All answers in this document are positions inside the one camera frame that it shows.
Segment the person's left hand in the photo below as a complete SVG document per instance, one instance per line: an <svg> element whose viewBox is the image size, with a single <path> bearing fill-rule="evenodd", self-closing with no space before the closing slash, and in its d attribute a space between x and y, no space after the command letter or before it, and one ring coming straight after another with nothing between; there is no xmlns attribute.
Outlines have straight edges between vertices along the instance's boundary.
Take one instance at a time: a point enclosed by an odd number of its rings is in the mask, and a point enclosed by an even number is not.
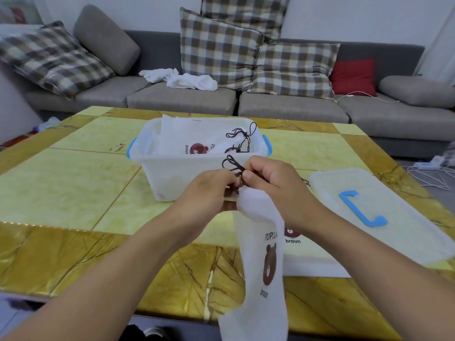
<svg viewBox="0 0 455 341"><path fill-rule="evenodd" d="M214 210L213 171L200 173L175 200L172 214L188 227L205 227L217 214Z"/></svg>

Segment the person's right hand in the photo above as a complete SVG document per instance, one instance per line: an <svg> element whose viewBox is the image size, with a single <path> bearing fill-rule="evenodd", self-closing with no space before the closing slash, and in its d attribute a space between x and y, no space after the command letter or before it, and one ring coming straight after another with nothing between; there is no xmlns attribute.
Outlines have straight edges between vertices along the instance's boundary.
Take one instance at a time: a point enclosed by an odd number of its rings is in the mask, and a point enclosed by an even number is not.
<svg viewBox="0 0 455 341"><path fill-rule="evenodd" d="M319 201L299 176L294 167L284 161L275 160L275 167L269 179L273 185L266 192L289 229L304 234L313 219L313 212Z"/></svg>

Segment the white bear print drawstring bag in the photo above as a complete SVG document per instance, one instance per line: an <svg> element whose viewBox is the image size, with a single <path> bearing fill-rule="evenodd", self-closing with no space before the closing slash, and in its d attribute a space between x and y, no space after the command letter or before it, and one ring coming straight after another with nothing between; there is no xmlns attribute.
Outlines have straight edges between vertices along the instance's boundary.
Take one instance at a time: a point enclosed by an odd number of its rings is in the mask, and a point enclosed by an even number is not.
<svg viewBox="0 0 455 341"><path fill-rule="evenodd" d="M283 290L284 220L271 197L250 184L238 189L233 220L242 257L245 298L218 318L222 341L287 341Z"/></svg>
<svg viewBox="0 0 455 341"><path fill-rule="evenodd" d="M334 213L348 218L349 213L339 203L338 193L329 193L332 184L341 179L348 170L315 171L308 181L312 193ZM284 276L336 277L349 278L349 273L327 251L294 229L285 227L285 246L283 255Z"/></svg>
<svg viewBox="0 0 455 341"><path fill-rule="evenodd" d="M190 119L162 116L158 154L227 154L248 153L257 125L228 118Z"/></svg>

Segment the person's left forearm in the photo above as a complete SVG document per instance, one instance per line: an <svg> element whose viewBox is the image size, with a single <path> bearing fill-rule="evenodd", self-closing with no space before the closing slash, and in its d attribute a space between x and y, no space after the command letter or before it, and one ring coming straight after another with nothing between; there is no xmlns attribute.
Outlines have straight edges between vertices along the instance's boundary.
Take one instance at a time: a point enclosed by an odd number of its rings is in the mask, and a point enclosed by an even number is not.
<svg viewBox="0 0 455 341"><path fill-rule="evenodd" d="M0 341L118 341L158 271L216 213L174 203Z"/></svg>

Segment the person's right forearm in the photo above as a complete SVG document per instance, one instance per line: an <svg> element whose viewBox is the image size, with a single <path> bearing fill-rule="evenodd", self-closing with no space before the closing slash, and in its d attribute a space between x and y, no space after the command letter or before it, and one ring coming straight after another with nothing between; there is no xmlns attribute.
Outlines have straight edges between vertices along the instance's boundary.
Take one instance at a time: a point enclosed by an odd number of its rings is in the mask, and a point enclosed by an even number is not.
<svg viewBox="0 0 455 341"><path fill-rule="evenodd" d="M350 274L407 341L455 341L455 285L338 216L308 193L294 228Z"/></svg>

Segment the clear storage box blue latches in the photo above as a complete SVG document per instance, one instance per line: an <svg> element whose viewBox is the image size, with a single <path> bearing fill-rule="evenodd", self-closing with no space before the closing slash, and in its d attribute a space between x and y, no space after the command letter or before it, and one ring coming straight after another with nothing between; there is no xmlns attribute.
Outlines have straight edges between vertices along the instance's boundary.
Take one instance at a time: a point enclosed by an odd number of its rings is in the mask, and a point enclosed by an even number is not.
<svg viewBox="0 0 455 341"><path fill-rule="evenodd" d="M241 120L242 126L245 126L247 121L253 121L238 117L228 119L229 123L232 123L232 120ZM272 145L269 139L261 134L257 123L257 129L251 137L252 142L248 153L158 154L158 137L161 132L161 125L162 117L147 121L127 150L127 157L141 164L155 199L158 201L175 200L201 172L221 168L240 171L240 167L244 166L251 156L266 157L272 154Z"/></svg>

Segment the grey fabric sofa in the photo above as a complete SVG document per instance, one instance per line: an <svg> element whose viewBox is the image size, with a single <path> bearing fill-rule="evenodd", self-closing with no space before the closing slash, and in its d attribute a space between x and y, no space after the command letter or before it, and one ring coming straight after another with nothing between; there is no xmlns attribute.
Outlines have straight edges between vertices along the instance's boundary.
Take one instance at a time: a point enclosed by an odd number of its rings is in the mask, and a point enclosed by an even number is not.
<svg viewBox="0 0 455 341"><path fill-rule="evenodd" d="M177 90L165 83L151 85L143 69L181 68L180 34L127 30L141 54L127 76L117 76L74 100L41 87L23 96L42 118L60 120L91 106L126 107L170 112L239 115L268 119L334 122L357 125L393 157L430 158L455 142L455 107L416 107L378 90L390 75L411 76L424 47L407 44L342 42L337 60L373 59L377 97L336 95L336 102L297 96L271 96L221 89L215 92Z"/></svg>

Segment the white crumpled cloth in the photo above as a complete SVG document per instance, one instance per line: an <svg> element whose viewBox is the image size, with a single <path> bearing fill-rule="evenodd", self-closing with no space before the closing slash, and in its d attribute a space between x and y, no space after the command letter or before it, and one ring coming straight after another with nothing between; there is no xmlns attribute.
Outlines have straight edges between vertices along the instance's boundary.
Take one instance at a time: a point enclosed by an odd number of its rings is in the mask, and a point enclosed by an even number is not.
<svg viewBox="0 0 455 341"><path fill-rule="evenodd" d="M176 78L179 71L176 68L159 68L152 70L141 70L139 76L143 77L147 82L156 84L159 82L168 82Z"/></svg>
<svg viewBox="0 0 455 341"><path fill-rule="evenodd" d="M173 74L166 78L166 85L173 89L216 91L218 83L210 75Z"/></svg>

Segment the brown plaid cushion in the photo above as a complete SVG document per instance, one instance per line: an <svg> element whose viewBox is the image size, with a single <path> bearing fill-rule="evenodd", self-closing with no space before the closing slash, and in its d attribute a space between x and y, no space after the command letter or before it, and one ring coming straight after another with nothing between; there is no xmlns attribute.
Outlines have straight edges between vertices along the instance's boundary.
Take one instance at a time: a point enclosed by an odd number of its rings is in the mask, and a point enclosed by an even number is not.
<svg viewBox="0 0 455 341"><path fill-rule="evenodd" d="M247 91L264 36L180 8L183 73L210 75L221 88Z"/></svg>
<svg viewBox="0 0 455 341"><path fill-rule="evenodd" d="M279 39L290 0L202 0L201 15Z"/></svg>
<svg viewBox="0 0 455 341"><path fill-rule="evenodd" d="M55 21L0 38L0 61L43 89L68 100L116 76Z"/></svg>
<svg viewBox="0 0 455 341"><path fill-rule="evenodd" d="M335 101L330 75L340 43L264 43L248 93Z"/></svg>

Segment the red cushion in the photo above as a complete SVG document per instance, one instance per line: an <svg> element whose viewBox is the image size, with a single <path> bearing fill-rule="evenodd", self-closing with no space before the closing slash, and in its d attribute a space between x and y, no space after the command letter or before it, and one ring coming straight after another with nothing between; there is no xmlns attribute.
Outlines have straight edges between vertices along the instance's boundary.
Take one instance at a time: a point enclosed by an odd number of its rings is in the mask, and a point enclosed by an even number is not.
<svg viewBox="0 0 455 341"><path fill-rule="evenodd" d="M335 95L377 96L373 59L337 60L329 76Z"/></svg>

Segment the grey bolster cushion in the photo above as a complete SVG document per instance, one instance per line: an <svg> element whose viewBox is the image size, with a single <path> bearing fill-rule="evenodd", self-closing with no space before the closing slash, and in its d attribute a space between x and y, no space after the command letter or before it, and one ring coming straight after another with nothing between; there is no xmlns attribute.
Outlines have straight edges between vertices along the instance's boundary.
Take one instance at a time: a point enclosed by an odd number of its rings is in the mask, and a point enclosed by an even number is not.
<svg viewBox="0 0 455 341"><path fill-rule="evenodd" d="M98 7L85 5L73 27L76 39L116 74L128 75L138 60L139 45Z"/></svg>
<svg viewBox="0 0 455 341"><path fill-rule="evenodd" d="M455 87L419 76L387 76L379 82L378 90L388 97L411 106L455 107Z"/></svg>

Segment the clear plastic bag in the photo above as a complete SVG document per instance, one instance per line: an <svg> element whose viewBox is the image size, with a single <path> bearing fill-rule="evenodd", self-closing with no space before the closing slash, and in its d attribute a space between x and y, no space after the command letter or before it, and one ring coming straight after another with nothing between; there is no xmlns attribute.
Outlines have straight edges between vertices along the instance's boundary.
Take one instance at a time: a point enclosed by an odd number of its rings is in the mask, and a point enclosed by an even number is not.
<svg viewBox="0 0 455 341"><path fill-rule="evenodd" d="M34 133L40 133L42 131L45 131L46 129L49 129L53 126L56 126L58 124L60 124L61 120L59 120L57 117L50 117L47 121L39 124L38 126L35 126L32 131Z"/></svg>

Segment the white curtain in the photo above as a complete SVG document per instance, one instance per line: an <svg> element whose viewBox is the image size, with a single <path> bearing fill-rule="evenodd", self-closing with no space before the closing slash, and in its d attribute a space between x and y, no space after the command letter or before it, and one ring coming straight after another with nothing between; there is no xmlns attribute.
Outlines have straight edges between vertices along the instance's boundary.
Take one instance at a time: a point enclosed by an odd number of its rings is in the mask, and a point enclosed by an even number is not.
<svg viewBox="0 0 455 341"><path fill-rule="evenodd" d="M455 85L455 4L434 40L425 48L414 75Z"/></svg>

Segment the framed wall picture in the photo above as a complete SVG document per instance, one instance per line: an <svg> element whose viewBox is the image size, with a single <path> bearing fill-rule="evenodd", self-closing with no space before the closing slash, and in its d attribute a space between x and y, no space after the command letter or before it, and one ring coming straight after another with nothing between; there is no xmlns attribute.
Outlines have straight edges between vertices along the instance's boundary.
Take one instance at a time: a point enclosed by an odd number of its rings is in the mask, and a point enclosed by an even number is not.
<svg viewBox="0 0 455 341"><path fill-rule="evenodd" d="M34 0L0 0L0 24L43 24Z"/></svg>

